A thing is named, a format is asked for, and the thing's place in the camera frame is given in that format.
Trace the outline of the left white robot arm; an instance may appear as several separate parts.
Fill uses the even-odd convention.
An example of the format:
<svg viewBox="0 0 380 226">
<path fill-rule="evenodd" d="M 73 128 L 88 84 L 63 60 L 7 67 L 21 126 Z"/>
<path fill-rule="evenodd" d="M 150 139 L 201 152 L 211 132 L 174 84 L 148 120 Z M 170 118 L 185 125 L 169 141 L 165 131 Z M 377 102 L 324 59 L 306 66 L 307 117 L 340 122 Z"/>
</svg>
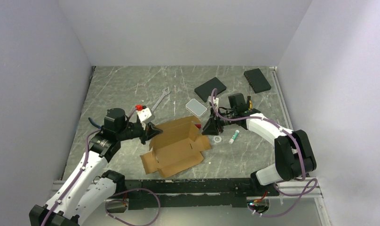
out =
<svg viewBox="0 0 380 226">
<path fill-rule="evenodd" d="M 110 197 L 131 192 L 125 176 L 101 171 L 121 148 L 121 142 L 139 138 L 142 144 L 162 130 L 155 127 L 152 109 L 137 105 L 130 114 L 121 108 L 107 111 L 104 124 L 86 137 L 86 149 L 77 167 L 59 190 L 29 213 L 32 226 L 80 226 Z"/>
</svg>

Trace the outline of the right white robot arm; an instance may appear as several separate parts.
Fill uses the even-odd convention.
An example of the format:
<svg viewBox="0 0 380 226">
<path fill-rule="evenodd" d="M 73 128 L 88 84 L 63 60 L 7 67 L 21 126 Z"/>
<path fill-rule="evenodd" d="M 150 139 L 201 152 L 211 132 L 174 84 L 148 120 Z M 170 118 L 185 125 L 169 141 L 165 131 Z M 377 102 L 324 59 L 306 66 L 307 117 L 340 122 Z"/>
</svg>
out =
<svg viewBox="0 0 380 226">
<path fill-rule="evenodd" d="M 304 180 L 306 174 L 317 168 L 308 135 L 303 130 L 291 130 L 267 118 L 259 110 L 251 108 L 244 95 L 237 93 L 228 97 L 230 107 L 216 104 L 217 90 L 213 89 L 209 101 L 211 113 L 202 128 L 203 135 L 217 136 L 225 126 L 238 125 L 268 141 L 274 147 L 275 161 L 252 173 L 250 190 L 262 195 L 268 185 L 290 180 Z"/>
</svg>

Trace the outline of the brown cardboard box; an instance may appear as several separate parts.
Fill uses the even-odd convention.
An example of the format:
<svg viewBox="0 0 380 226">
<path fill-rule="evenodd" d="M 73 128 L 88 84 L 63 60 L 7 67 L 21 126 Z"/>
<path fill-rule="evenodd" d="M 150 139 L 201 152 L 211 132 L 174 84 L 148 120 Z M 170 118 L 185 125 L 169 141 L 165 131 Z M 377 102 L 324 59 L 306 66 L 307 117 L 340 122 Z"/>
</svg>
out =
<svg viewBox="0 0 380 226">
<path fill-rule="evenodd" d="M 195 124 L 201 124 L 200 120 L 187 116 L 157 125 L 163 133 L 152 138 L 149 152 L 140 156 L 145 173 L 158 172 L 168 178 L 201 163 L 202 152 L 211 145 Z"/>
</svg>

